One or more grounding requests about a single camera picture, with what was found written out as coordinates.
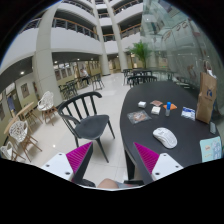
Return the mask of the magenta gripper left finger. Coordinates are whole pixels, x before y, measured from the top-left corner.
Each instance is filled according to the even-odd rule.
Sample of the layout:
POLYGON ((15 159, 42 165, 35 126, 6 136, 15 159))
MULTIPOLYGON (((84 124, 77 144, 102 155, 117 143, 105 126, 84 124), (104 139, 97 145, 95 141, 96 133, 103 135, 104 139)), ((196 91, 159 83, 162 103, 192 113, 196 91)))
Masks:
POLYGON ((67 154, 59 152, 42 169, 78 185, 92 185, 83 178, 93 153, 93 143, 86 143, 67 154))

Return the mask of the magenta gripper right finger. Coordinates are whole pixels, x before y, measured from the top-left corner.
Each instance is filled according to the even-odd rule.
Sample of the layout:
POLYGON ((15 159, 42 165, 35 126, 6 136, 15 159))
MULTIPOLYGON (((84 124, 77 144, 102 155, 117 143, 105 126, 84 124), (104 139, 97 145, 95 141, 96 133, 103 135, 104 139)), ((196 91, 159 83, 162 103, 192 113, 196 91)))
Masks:
POLYGON ((139 143, 134 143, 134 147, 137 151, 136 163, 145 185, 182 169, 167 153, 158 154, 139 143))

